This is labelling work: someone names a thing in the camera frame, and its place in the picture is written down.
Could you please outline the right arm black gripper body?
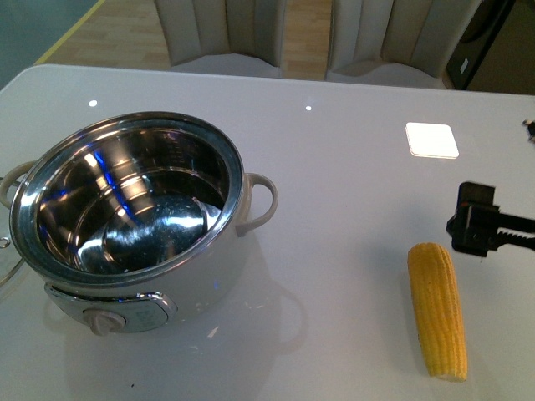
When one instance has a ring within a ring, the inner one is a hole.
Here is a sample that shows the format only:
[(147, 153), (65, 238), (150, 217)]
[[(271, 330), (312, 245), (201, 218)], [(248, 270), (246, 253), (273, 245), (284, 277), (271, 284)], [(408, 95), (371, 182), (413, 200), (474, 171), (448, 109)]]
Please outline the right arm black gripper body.
[(494, 194), (493, 186), (471, 181), (459, 185), (455, 213), (446, 223), (455, 251), (486, 256), (504, 245), (534, 249), (534, 220), (501, 212)]

